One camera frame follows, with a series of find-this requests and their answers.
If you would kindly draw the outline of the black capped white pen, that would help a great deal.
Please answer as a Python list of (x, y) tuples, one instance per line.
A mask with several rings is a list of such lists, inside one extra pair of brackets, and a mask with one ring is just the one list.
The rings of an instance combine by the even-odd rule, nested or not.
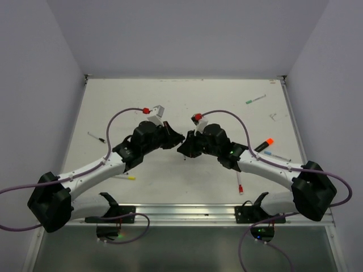
[(98, 140), (98, 141), (100, 141), (100, 142), (104, 143), (104, 144), (106, 144), (106, 143), (107, 143), (107, 141), (106, 141), (104, 138), (99, 137), (99, 136), (97, 136), (97, 135), (94, 135), (93, 133), (91, 133), (91, 132), (89, 132), (89, 131), (87, 132), (87, 134), (88, 134), (89, 136), (91, 136), (91, 137), (95, 138), (96, 140)]

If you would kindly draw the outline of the green capped white pen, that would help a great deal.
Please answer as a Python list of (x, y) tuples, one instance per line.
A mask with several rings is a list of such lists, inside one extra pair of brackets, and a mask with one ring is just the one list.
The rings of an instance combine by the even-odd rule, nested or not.
[(258, 101), (258, 100), (260, 100), (260, 99), (263, 99), (263, 98), (265, 98), (266, 97), (266, 94), (264, 94), (264, 95), (262, 95), (262, 96), (259, 96), (259, 97), (256, 97), (256, 98), (254, 98), (254, 99), (251, 99), (251, 100), (248, 100), (248, 101), (246, 101), (246, 104), (248, 105), (248, 104), (251, 104), (251, 103), (253, 103), (253, 102), (255, 102), (255, 101)]

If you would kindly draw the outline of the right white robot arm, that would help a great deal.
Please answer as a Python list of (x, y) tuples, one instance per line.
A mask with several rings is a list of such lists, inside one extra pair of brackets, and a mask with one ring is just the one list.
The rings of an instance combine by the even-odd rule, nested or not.
[(275, 160), (267, 163), (247, 146), (232, 142), (217, 124), (207, 125), (202, 132), (189, 131), (177, 151), (188, 158), (215, 156), (227, 169), (257, 175), (286, 188), (279, 193), (264, 192), (251, 206), (243, 208), (241, 214), (249, 223), (263, 223), (286, 213), (300, 213), (319, 222), (337, 193), (319, 164), (308, 161), (305, 165), (282, 165)]

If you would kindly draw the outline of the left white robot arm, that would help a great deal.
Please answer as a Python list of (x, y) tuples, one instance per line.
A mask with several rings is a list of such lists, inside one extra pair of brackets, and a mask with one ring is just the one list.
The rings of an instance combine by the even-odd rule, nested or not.
[(42, 175), (27, 206), (47, 232), (57, 231), (79, 218), (96, 217), (112, 222), (118, 209), (116, 200), (108, 193), (99, 193), (89, 201), (80, 196), (95, 185), (135, 168), (152, 151), (172, 149), (184, 139), (166, 121), (160, 125), (143, 121), (133, 134), (101, 159), (66, 174)]

